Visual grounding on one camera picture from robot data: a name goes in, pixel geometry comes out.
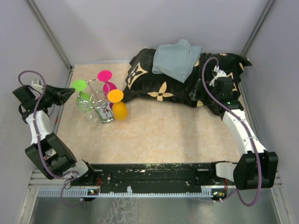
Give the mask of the green wine glass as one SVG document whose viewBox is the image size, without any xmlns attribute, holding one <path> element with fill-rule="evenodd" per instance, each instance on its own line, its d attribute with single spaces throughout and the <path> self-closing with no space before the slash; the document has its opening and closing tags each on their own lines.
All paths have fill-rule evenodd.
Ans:
<svg viewBox="0 0 299 224">
<path fill-rule="evenodd" d="M 88 81 L 85 80 L 76 80 L 71 84 L 71 88 L 75 89 L 77 94 L 76 102 L 78 108 L 79 101 L 89 101 L 92 108 L 97 112 L 98 118 L 94 121 L 100 121 L 100 109 L 101 103 L 104 100 L 104 93 L 101 91 L 102 84 L 98 79 L 91 79 Z"/>
</svg>

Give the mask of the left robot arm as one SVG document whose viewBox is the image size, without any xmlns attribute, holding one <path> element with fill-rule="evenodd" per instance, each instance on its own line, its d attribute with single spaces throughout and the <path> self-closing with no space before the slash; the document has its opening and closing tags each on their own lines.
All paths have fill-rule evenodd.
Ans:
<svg viewBox="0 0 299 224">
<path fill-rule="evenodd" d="M 36 98 L 29 86 L 24 85 L 13 94 L 21 103 L 19 111 L 32 135 L 31 145 L 25 149 L 27 157 L 50 180 L 71 175 L 92 185 L 97 180 L 97 173 L 88 162 L 78 161 L 50 127 L 48 108 L 64 105 L 74 92 L 73 88 L 46 85 L 41 98 Z"/>
</svg>

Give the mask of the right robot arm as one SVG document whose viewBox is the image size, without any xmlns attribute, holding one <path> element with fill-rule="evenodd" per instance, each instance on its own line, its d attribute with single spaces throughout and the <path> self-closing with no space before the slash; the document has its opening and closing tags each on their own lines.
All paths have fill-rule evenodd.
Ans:
<svg viewBox="0 0 299 224">
<path fill-rule="evenodd" d="M 215 185 L 225 179 L 238 190 L 265 189 L 274 185 L 278 156 L 269 152 L 259 141 L 245 117 L 239 94 L 231 77 L 214 77 L 203 82 L 197 79 L 190 98 L 199 100 L 221 120 L 237 143 L 240 159 L 237 163 L 220 161 L 209 172 L 209 181 Z"/>
</svg>

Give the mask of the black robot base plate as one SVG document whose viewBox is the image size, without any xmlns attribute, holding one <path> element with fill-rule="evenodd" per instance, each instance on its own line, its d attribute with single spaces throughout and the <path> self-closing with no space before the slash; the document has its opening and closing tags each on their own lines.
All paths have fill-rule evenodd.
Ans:
<svg viewBox="0 0 299 224">
<path fill-rule="evenodd" d="M 102 193 L 200 193 L 204 186 L 233 186 L 217 177 L 215 163 L 90 164 L 72 186 L 95 186 Z"/>
</svg>

